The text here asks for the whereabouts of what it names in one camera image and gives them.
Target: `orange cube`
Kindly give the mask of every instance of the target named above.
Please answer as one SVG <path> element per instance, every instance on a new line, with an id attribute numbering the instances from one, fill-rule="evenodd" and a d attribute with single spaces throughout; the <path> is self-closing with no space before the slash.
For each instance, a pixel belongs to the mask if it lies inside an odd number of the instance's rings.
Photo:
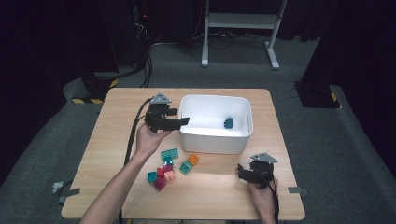
<path id="1" fill-rule="evenodd" d="M 189 161 L 192 165 L 196 165 L 199 161 L 199 158 L 197 156 L 195 156 L 194 154 L 191 154 L 187 161 Z"/>

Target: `small cube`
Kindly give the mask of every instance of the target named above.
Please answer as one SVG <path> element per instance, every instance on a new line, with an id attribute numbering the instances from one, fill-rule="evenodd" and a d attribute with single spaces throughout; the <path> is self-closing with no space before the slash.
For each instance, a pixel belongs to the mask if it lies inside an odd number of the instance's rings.
<path id="1" fill-rule="evenodd" d="M 233 127 L 233 118 L 228 118 L 224 121 L 224 128 L 231 129 Z"/>
<path id="2" fill-rule="evenodd" d="M 163 188 L 165 188 L 166 186 L 166 181 L 163 178 L 157 178 L 154 181 L 154 188 L 158 191 L 163 190 Z"/>
<path id="3" fill-rule="evenodd" d="M 165 157 L 171 157 L 172 159 L 178 157 L 177 149 L 172 148 L 172 149 L 169 149 L 169 150 L 162 151 L 161 152 L 161 158 L 164 159 Z"/>
<path id="4" fill-rule="evenodd" d="M 163 158 L 163 164 L 164 165 L 172 165 L 173 166 L 173 160 L 172 160 L 172 157 L 165 157 L 165 158 Z"/>
<path id="5" fill-rule="evenodd" d="M 163 168 L 162 167 L 158 167 L 157 168 L 157 176 L 158 177 L 163 177 Z"/>
<path id="6" fill-rule="evenodd" d="M 163 166 L 163 173 L 165 174 L 166 172 L 169 172 L 169 171 L 173 171 L 173 166 L 169 165 L 169 164 L 164 165 Z"/>
<path id="7" fill-rule="evenodd" d="M 184 175 L 188 174 L 191 169 L 192 164 L 189 161 L 183 161 L 183 163 L 181 163 L 180 172 Z"/>
<path id="8" fill-rule="evenodd" d="M 157 172 L 148 172 L 148 182 L 153 183 L 157 179 Z"/>
<path id="9" fill-rule="evenodd" d="M 191 154 L 187 161 L 189 161 L 192 165 L 196 165 L 199 161 L 199 158 L 197 156 L 195 156 L 194 154 Z"/>
<path id="10" fill-rule="evenodd" d="M 165 179 L 167 181 L 175 180 L 175 172 L 174 171 L 165 172 L 163 175 L 165 176 Z"/>

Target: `metal bracket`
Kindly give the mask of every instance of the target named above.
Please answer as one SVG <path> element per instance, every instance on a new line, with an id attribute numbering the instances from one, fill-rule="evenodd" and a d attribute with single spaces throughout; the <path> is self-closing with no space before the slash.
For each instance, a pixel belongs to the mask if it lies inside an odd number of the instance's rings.
<path id="1" fill-rule="evenodd" d="M 277 159 L 271 157 L 267 153 L 261 153 L 250 157 L 255 161 L 277 162 Z"/>
<path id="2" fill-rule="evenodd" d="M 172 100 L 169 99 L 168 97 L 166 97 L 165 95 L 163 95 L 162 92 L 158 92 L 157 95 L 155 95 L 154 97 L 152 97 L 150 103 L 152 105 L 163 105 L 163 104 L 170 104 L 172 103 Z"/>

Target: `person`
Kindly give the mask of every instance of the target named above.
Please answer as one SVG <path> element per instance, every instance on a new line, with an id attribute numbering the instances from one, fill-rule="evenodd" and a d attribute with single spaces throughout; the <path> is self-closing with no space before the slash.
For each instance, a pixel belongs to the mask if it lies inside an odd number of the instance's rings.
<path id="1" fill-rule="evenodd" d="M 113 223 L 143 165 L 170 133 L 171 131 L 153 133 L 147 123 L 142 124 L 137 130 L 134 155 L 99 193 L 80 223 Z M 248 184 L 262 224 L 275 223 L 272 191 L 268 188 L 259 189 L 256 184 Z M 271 185 L 276 188 L 277 180 Z"/>

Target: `white container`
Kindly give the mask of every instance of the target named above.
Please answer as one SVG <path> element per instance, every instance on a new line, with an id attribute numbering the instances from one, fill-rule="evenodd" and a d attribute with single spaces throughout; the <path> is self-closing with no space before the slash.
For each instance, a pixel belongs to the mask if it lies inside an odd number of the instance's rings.
<path id="1" fill-rule="evenodd" d="M 219 95 L 186 95 L 178 110 L 178 118 L 190 118 L 181 126 L 184 150 L 218 154 L 240 154 L 253 133 L 250 102 L 242 97 Z M 224 121 L 233 119 L 226 129 Z"/>

